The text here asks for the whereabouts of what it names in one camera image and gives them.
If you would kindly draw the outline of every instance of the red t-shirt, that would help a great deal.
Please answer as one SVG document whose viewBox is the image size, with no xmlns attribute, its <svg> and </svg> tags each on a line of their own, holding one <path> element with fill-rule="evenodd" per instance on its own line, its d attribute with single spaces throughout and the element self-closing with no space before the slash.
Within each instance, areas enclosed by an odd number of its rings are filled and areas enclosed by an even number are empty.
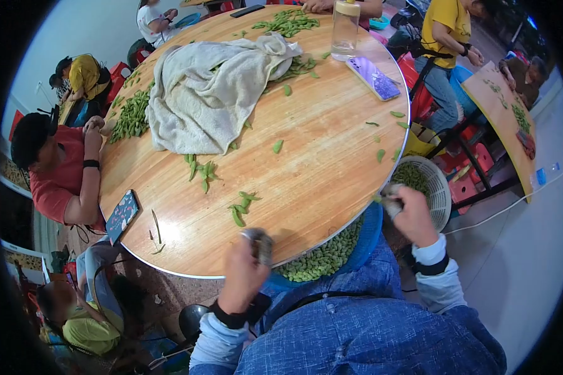
<svg viewBox="0 0 563 375">
<path fill-rule="evenodd" d="M 59 126 L 54 139 L 65 149 L 65 160 L 56 169 L 40 174 L 29 173 L 29 185 L 35 208 L 44 216 L 65 223 L 65 208 L 69 200 L 79 196 L 83 178 L 83 127 Z M 102 215 L 90 228 L 105 231 Z"/>
</svg>

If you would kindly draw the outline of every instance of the blue bowl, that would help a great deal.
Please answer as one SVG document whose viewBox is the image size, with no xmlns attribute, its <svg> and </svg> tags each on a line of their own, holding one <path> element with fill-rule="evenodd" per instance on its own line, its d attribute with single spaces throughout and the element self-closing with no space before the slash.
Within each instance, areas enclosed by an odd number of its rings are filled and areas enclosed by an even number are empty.
<svg viewBox="0 0 563 375">
<path fill-rule="evenodd" d="M 369 27 L 376 30 L 383 30 L 386 26 L 390 25 L 390 20 L 386 16 L 381 17 L 382 22 L 377 22 L 372 19 L 369 20 Z"/>
<path fill-rule="evenodd" d="M 365 264 L 371 253 L 378 244 L 379 234 L 382 232 L 383 209 L 381 205 L 372 203 L 363 212 L 364 220 L 359 232 L 358 241 L 353 252 L 348 257 L 346 264 L 340 267 L 335 274 L 345 274 L 359 269 Z M 265 281 L 264 287 L 274 290 L 285 291 L 313 281 L 296 282 L 286 279 L 284 276 L 271 272 L 269 279 Z"/>
<path fill-rule="evenodd" d="M 194 25 L 200 21 L 200 13 L 192 13 L 189 16 L 186 16 L 181 19 L 178 23 L 175 24 L 175 28 L 183 28 L 186 26 Z"/>
</svg>

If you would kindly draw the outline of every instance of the white shirt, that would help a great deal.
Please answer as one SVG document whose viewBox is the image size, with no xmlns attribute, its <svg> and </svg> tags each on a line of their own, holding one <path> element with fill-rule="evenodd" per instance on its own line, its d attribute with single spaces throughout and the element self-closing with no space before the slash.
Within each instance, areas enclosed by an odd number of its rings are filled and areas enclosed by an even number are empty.
<svg viewBox="0 0 563 375">
<path fill-rule="evenodd" d="M 160 33 L 155 33 L 150 30 L 148 24 L 154 20 L 164 20 L 165 16 L 160 13 L 156 7 L 144 5 L 137 11 L 137 26 L 140 28 L 140 33 L 147 42 L 151 43 L 155 48 L 165 43 L 180 30 L 175 29 L 169 25 L 167 29 Z"/>
</svg>

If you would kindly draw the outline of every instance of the bottle cap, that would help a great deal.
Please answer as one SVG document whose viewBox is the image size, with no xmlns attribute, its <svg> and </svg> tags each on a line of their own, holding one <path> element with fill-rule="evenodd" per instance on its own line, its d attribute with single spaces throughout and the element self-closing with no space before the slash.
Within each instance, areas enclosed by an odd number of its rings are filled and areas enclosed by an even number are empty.
<svg viewBox="0 0 563 375">
<path fill-rule="evenodd" d="M 345 14 L 349 17 L 359 17 L 361 14 L 361 7 L 359 4 L 355 4 L 355 0 L 336 1 L 334 3 L 334 9 L 338 13 Z"/>
</svg>

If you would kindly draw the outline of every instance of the smartphone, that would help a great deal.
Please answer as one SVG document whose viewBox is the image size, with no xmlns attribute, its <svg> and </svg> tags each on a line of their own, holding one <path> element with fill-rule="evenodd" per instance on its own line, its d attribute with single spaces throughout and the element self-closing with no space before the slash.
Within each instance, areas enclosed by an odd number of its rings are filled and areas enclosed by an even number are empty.
<svg viewBox="0 0 563 375">
<path fill-rule="evenodd" d="M 365 82 L 381 101 L 389 101 L 400 95 L 400 90 L 384 73 L 366 57 L 353 57 L 346 65 Z"/>
<path fill-rule="evenodd" d="M 129 226 L 135 215 L 139 211 L 135 193 L 129 189 L 123 196 L 119 204 L 114 208 L 113 214 L 106 222 L 106 233 L 109 234 L 110 244 L 114 245 L 119 241 L 125 229 Z"/>
<path fill-rule="evenodd" d="M 65 273 L 67 276 L 67 281 L 69 281 L 69 284 L 71 284 L 71 286 L 75 289 L 77 289 L 77 285 L 75 285 L 75 282 L 73 281 L 73 276 L 71 275 L 70 271 L 67 271 L 67 273 Z"/>
<path fill-rule="evenodd" d="M 239 10 L 237 12 L 234 12 L 232 14 L 230 14 L 230 16 L 232 16 L 233 18 L 238 18 L 238 17 L 242 17 L 245 16 L 248 13 L 252 13 L 253 11 L 257 11 L 260 9 L 264 9 L 265 7 L 263 5 L 253 5 L 251 7 Z"/>
</svg>

